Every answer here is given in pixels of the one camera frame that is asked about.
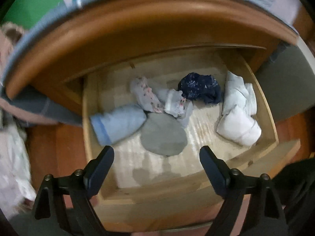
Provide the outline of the white underwear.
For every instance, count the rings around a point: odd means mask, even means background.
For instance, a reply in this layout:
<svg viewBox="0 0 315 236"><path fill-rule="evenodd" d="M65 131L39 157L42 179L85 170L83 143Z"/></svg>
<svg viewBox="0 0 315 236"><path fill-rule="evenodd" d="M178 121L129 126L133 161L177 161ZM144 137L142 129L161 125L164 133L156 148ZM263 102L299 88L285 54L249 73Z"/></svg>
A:
<svg viewBox="0 0 315 236"><path fill-rule="evenodd" d="M252 83L245 83L241 76L228 71L226 75L222 115L237 105L246 114L257 114L257 101Z"/></svg>
<svg viewBox="0 0 315 236"><path fill-rule="evenodd" d="M216 132L227 140L247 147L253 146L262 134L258 122L237 105L221 118Z"/></svg>

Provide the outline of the navy patterned underwear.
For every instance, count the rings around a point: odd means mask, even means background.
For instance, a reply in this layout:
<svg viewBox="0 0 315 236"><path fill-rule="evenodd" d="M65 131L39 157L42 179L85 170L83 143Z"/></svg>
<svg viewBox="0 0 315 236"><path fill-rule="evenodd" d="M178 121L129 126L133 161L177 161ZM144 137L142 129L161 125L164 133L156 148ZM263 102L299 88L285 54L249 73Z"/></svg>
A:
<svg viewBox="0 0 315 236"><path fill-rule="evenodd" d="M189 73L180 80L177 89L191 101L203 100L205 104L221 102L221 87L213 75Z"/></svg>

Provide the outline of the light blue rolled underwear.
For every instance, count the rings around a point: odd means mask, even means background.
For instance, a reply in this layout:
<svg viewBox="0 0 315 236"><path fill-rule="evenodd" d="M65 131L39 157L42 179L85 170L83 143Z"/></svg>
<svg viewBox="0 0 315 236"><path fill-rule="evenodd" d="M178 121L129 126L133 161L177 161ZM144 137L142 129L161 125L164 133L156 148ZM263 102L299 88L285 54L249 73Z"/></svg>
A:
<svg viewBox="0 0 315 236"><path fill-rule="evenodd" d="M90 116L90 122L101 146L111 146L134 134L147 120L137 104L127 104L110 112Z"/></svg>

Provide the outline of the wooden drawer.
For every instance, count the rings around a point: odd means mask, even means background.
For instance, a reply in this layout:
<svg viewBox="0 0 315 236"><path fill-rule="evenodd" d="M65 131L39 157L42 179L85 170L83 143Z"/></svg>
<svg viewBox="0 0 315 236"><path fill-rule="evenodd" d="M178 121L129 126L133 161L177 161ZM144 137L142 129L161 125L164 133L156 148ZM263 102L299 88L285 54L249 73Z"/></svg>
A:
<svg viewBox="0 0 315 236"><path fill-rule="evenodd" d="M114 163L97 195L95 212L110 231L156 231L197 223L217 208L216 195L199 160L209 146L219 159L246 175L275 176L290 162L301 144L279 142L265 95L249 65L237 49L204 47L167 52L106 66L86 76L83 91L83 131L87 159L102 150L90 116L134 103L129 84L145 76L174 89L187 74L213 75L220 86L230 71L252 83L257 100L255 119L262 135L252 147L242 147L216 133L221 105L195 102L186 135L187 146L173 157L145 150L136 133L114 145Z"/></svg>

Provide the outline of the white folded underwear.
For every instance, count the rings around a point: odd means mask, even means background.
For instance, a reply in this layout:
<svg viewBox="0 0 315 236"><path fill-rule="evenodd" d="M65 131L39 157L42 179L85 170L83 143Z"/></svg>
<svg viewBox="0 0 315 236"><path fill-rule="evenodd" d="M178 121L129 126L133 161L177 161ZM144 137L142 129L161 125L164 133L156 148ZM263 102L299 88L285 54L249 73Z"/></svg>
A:
<svg viewBox="0 0 315 236"><path fill-rule="evenodd" d="M228 71L226 75L222 115L237 105L246 114L257 114L257 101L252 83L245 83L241 76Z"/></svg>

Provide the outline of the floral grey underwear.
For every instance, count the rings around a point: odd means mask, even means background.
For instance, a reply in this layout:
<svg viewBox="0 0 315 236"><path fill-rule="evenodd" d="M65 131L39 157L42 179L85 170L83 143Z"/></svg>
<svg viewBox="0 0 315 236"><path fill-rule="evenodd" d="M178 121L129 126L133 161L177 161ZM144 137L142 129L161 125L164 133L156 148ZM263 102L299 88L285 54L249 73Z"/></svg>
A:
<svg viewBox="0 0 315 236"><path fill-rule="evenodd" d="M137 77L130 82L130 92L136 97L143 110L167 113L173 116L182 127L188 126L193 104L183 96L182 91L168 89L146 77Z"/></svg>

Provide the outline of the grey cabinet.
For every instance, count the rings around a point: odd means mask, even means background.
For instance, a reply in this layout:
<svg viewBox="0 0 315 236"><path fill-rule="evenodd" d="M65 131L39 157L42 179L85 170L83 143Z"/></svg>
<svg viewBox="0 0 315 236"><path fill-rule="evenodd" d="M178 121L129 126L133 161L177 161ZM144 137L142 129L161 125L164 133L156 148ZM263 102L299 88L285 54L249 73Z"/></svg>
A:
<svg viewBox="0 0 315 236"><path fill-rule="evenodd" d="M255 76L275 122L314 107L314 55L302 38L279 44Z"/></svg>

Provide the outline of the pink floral curtain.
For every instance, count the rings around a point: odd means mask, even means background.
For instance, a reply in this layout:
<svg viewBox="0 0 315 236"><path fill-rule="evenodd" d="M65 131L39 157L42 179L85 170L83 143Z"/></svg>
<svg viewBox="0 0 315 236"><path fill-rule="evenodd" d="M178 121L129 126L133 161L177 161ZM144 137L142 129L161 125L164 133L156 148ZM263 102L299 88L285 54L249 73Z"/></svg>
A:
<svg viewBox="0 0 315 236"><path fill-rule="evenodd" d="M0 40L0 53L1 53L1 75L4 72L8 57L12 53L17 42L25 34L23 27L16 25L12 22L6 22L1 25L1 40Z"/></svg>

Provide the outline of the green foam mat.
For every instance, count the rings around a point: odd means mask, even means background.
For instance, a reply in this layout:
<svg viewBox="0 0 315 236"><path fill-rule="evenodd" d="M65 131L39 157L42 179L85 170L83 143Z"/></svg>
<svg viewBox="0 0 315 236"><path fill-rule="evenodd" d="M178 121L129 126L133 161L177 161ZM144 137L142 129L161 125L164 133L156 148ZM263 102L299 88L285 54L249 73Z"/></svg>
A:
<svg viewBox="0 0 315 236"><path fill-rule="evenodd" d="M63 3L63 0L15 0L1 24L12 22L31 29L47 12Z"/></svg>

